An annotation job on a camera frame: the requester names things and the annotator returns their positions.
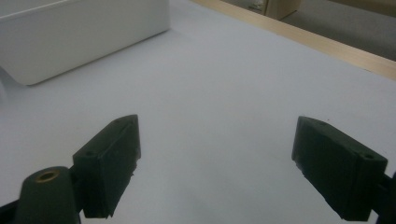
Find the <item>white plastic bin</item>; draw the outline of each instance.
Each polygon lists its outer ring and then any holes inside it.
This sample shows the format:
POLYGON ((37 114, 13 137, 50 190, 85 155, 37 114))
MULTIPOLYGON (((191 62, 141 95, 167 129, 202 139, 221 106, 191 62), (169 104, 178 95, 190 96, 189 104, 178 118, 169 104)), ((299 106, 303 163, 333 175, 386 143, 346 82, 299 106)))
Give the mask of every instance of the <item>white plastic bin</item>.
POLYGON ((0 66, 31 85, 168 28, 168 0, 0 0, 0 66))

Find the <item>table surface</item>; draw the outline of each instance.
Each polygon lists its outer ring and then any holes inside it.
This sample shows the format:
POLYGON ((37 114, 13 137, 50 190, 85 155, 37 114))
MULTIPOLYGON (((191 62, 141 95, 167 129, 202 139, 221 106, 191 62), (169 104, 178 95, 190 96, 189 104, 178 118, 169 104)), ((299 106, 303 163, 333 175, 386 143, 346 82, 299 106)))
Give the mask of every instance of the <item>table surface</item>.
POLYGON ((31 173, 70 167, 129 114, 141 132, 135 176, 113 218, 83 223, 345 223, 291 160, 301 115, 348 133, 396 171, 395 81, 170 2, 172 28, 130 48, 31 87, 0 72, 0 204, 16 200, 31 173))

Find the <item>floor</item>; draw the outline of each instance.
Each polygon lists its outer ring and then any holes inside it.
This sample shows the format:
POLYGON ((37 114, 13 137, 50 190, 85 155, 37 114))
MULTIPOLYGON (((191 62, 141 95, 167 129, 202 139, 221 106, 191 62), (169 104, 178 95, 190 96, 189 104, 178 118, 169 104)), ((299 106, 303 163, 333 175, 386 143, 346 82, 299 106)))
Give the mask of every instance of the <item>floor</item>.
MULTIPOLYGON (((223 0, 249 8, 255 0, 223 0)), ((327 0, 303 0, 283 22, 396 61, 396 18, 327 0)))

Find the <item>white box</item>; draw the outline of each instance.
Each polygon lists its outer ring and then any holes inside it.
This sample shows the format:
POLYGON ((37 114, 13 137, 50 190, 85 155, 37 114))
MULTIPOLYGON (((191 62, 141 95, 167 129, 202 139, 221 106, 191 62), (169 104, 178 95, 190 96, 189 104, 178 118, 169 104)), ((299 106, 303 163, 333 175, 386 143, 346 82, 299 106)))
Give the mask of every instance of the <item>white box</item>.
POLYGON ((169 0, 0 0, 0 66, 32 85, 169 28, 169 0))

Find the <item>wooden edge trim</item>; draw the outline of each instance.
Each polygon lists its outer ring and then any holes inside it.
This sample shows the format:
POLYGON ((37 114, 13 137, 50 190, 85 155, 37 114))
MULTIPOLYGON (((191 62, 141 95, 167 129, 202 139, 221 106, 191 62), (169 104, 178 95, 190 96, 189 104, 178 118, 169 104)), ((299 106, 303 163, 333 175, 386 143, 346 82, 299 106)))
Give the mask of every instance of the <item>wooden edge trim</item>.
POLYGON ((306 30, 276 21, 263 15, 236 7, 220 0, 191 0, 201 6, 214 9, 220 13, 282 35, 300 44, 316 49, 364 70, 396 81, 396 62, 361 49, 331 40, 327 37, 310 33, 306 30))

